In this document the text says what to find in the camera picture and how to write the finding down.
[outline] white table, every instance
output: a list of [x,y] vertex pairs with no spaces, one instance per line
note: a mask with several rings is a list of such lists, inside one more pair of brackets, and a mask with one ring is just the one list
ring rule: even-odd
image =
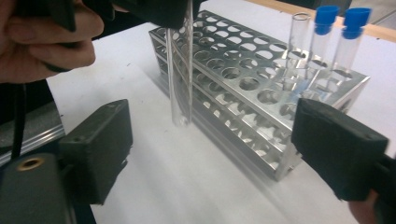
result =
[[[201,9],[288,39],[289,14],[240,0],[211,0]],[[48,79],[67,133],[100,105],[129,100],[134,147],[105,205],[92,207],[98,223],[356,223],[347,203],[305,163],[275,182],[237,148],[214,144],[195,124],[176,128],[169,98],[155,82],[160,71],[149,38],[154,28],[146,23],[99,39],[94,65]],[[372,79],[349,112],[391,141],[394,55],[394,43],[362,39],[353,69]],[[395,151],[390,145],[388,154]]]

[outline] wire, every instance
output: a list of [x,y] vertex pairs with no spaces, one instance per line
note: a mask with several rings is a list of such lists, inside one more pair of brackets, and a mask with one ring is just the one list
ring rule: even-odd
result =
[[14,141],[11,151],[11,159],[14,160],[21,155],[23,142],[23,130],[26,119],[26,85],[15,85],[14,90]]

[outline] blue stopper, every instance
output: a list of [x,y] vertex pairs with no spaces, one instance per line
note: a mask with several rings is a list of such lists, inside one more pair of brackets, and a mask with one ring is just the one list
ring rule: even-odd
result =
[[367,24],[371,13],[368,7],[354,7],[346,11],[344,19],[345,29],[343,36],[346,39],[355,39],[361,35],[361,27]]
[[317,35],[326,35],[332,29],[332,24],[335,22],[335,17],[338,14],[339,7],[324,6],[317,8],[317,15],[315,17],[315,33]]

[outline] metal test tube rack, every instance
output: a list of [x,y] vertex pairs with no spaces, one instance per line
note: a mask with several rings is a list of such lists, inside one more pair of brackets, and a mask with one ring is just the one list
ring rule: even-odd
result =
[[[167,74],[165,29],[149,34]],[[183,48],[183,39],[176,42]],[[329,90],[330,63],[325,62],[327,68],[304,91],[307,57],[299,61],[301,76],[285,82],[286,43],[209,11],[200,12],[194,23],[192,46],[193,97],[253,150],[276,180],[302,160],[290,142],[297,100],[316,99],[347,112],[369,79],[351,71],[348,81],[332,79],[339,85]]]

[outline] fingernail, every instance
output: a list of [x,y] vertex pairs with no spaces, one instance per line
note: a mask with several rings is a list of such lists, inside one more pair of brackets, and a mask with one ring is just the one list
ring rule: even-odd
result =
[[50,51],[45,48],[32,46],[29,48],[30,53],[38,59],[46,60],[51,58]]
[[7,28],[8,34],[16,40],[32,40],[35,39],[35,31],[26,25],[10,24]]

